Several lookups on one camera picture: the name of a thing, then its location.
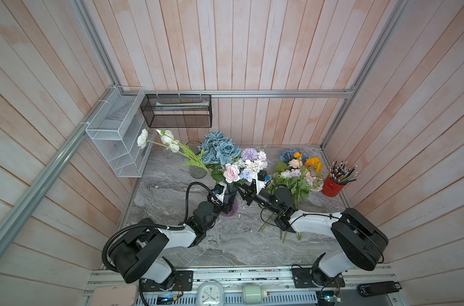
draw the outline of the pink rose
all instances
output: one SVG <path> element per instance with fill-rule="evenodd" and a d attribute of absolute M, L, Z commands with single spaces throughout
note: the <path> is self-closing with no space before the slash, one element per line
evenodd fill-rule
<path fill-rule="evenodd" d="M 225 172 L 223 173 L 223 176 L 225 176 L 227 183 L 232 183 L 240 180 L 239 173 L 240 170 L 237 168 L 237 166 L 227 163 L 225 165 Z"/>

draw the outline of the marble table surface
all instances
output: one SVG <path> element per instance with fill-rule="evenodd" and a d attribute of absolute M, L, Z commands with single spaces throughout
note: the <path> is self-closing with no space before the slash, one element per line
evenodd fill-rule
<path fill-rule="evenodd" d="M 317 146 L 298 146 L 310 157 L 319 157 Z M 278 156 L 285 147 L 267 147 L 268 173 L 272 173 Z M 190 182 L 200 181 L 210 188 L 215 181 L 210 175 L 202 179 L 194 179 L 189 168 L 182 164 L 186 158 L 164 148 L 154 146 L 149 156 L 140 186 L 138 187 L 127 225 L 134 224 L 142 218 L 150 217 L 154 222 L 165 225 L 176 225 L 184 219 L 185 194 Z M 324 164 L 322 173 L 327 177 Z M 189 195 L 189 214 L 198 204 L 206 200 L 206 190 L 193 186 Z M 164 250 L 162 255 L 176 267 L 235 266 L 235 265 L 285 265 L 313 264 L 323 252 L 340 249 L 334 238 L 302 233 L 299 241 L 294 233 L 287 233 L 286 240 L 280 238 L 280 230 L 266 226 L 259 213 L 261 209 L 254 202 L 247 206 L 239 195 L 239 209 L 233 216 L 221 214 L 215 227 L 206 233 L 206 238 L 192 248 L 173 248 Z M 310 212 L 338 212 L 345 209 L 339 196 L 329 198 L 323 193 L 310 193 L 308 199 L 299 204 L 299 209 Z M 266 220 L 271 213 L 265 211 Z"/>

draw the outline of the white wire basket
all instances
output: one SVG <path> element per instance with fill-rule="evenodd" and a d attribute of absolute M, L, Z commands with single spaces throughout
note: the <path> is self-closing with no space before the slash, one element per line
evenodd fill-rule
<path fill-rule="evenodd" d="M 123 140 L 143 98 L 143 90 L 140 87 L 115 87 L 87 126 L 86 132 L 89 137 L 99 140 Z"/>
<path fill-rule="evenodd" d="M 142 177 L 152 147 L 137 145 L 140 131 L 149 128 L 142 113 L 135 115 L 144 94 L 126 89 L 135 88 L 115 88 L 86 131 L 118 177 Z"/>

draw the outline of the artificial flower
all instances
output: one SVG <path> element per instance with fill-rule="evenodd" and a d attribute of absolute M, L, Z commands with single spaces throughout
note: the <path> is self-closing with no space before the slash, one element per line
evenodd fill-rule
<path fill-rule="evenodd" d="M 259 171 L 261 171 L 262 169 L 268 166 L 267 162 L 263 162 L 261 160 L 255 160 L 254 162 L 251 162 L 250 160 L 246 160 L 246 164 L 247 164 L 247 168 L 251 169 L 255 173 L 259 173 Z"/>
<path fill-rule="evenodd" d="M 288 163 L 290 160 L 292 160 L 293 158 L 295 158 L 295 153 L 298 152 L 298 153 L 302 153 L 300 151 L 300 149 L 296 148 L 296 149 L 290 149 L 290 150 L 286 150 L 284 151 L 283 153 L 281 153 L 279 155 L 279 160 L 284 162 L 284 163 Z M 302 155 L 302 160 L 306 161 L 308 160 L 308 154 L 306 153 L 303 153 Z"/>
<path fill-rule="evenodd" d="M 258 152 L 254 148 L 247 148 L 242 151 L 240 156 L 244 162 L 246 160 L 255 161 L 258 158 Z"/>
<path fill-rule="evenodd" d="M 162 130 L 156 129 L 156 131 L 159 133 L 160 141 L 162 141 L 163 144 L 172 144 L 174 140 L 174 135 L 172 134 L 170 130 L 162 131 Z"/>
<path fill-rule="evenodd" d="M 254 178 L 254 171 L 249 168 L 245 168 L 242 170 L 242 173 L 239 175 L 241 179 L 247 180 L 249 183 L 253 181 Z"/>
<path fill-rule="evenodd" d="M 233 183 L 240 180 L 239 172 L 240 170 L 237 166 L 227 163 L 225 165 L 225 172 L 223 173 L 223 176 L 227 183 Z"/>
<path fill-rule="evenodd" d="M 288 165 L 291 168 L 301 168 L 302 167 L 302 161 L 297 160 L 297 159 L 292 159 L 290 162 L 288 162 Z"/>
<path fill-rule="evenodd" d="M 289 178 L 291 178 L 292 173 L 289 170 L 285 170 L 279 176 L 281 176 L 281 177 L 283 177 L 285 179 L 289 179 Z"/>
<path fill-rule="evenodd" d="M 305 162 L 305 166 L 317 166 L 321 160 L 318 157 L 311 158 Z"/>
<path fill-rule="evenodd" d="M 295 177 L 295 176 L 300 177 L 302 175 L 302 172 L 300 171 L 300 169 L 292 169 L 291 173 L 292 173 L 292 177 Z"/>
<path fill-rule="evenodd" d="M 314 171 L 316 173 L 321 172 L 322 170 L 322 163 L 320 162 L 321 160 L 318 157 L 311 158 L 305 162 L 305 166 L 313 166 Z"/>
<path fill-rule="evenodd" d="M 202 156 L 202 161 L 205 164 L 225 165 L 232 163 L 233 159 L 240 155 L 240 148 L 221 132 L 211 132 L 203 139 L 204 143 L 199 148 L 206 151 Z"/>
<path fill-rule="evenodd" d="M 266 153 L 264 151 L 259 151 L 257 153 L 257 159 L 260 159 L 261 161 L 265 161 L 266 160 Z"/>
<path fill-rule="evenodd" d="M 237 166 L 237 168 L 241 169 L 241 168 L 245 168 L 247 165 L 246 165 L 246 162 L 244 162 L 243 160 L 241 159 L 238 159 L 236 162 L 233 163 L 234 165 Z"/>
<path fill-rule="evenodd" d="M 174 140 L 172 143 L 169 144 L 169 147 L 167 147 L 167 148 L 170 149 L 171 151 L 173 151 L 174 153 L 179 152 L 178 141 Z"/>
<path fill-rule="evenodd" d="M 149 132 L 147 130 L 142 130 L 142 134 L 137 138 L 137 145 L 140 148 L 145 149 L 147 146 L 147 137 L 149 137 Z"/>
<path fill-rule="evenodd" d="M 217 158 L 220 159 L 221 165 L 232 163 L 232 159 L 240 154 L 240 148 L 235 146 L 230 140 L 220 141 L 215 150 L 217 150 Z"/>
<path fill-rule="evenodd" d="M 319 162 L 319 164 L 317 165 L 317 167 L 315 167 L 315 172 L 316 172 L 316 173 L 319 173 L 319 172 L 321 172 L 321 170 L 322 170 L 322 163 Z"/>
<path fill-rule="evenodd" d="M 323 188 L 323 180 L 320 180 L 320 183 L 318 186 L 316 186 L 315 188 L 313 188 L 312 190 L 315 191 L 315 192 L 319 192 L 321 191 Z"/>

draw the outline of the black remote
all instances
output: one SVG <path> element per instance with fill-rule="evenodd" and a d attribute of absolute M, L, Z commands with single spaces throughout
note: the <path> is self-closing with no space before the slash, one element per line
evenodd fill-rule
<path fill-rule="evenodd" d="M 398 292 L 400 289 L 402 289 L 402 287 L 399 283 L 390 281 L 381 283 L 362 284 L 358 285 L 357 289 L 358 293 L 361 296 L 369 297 L 374 295 Z"/>

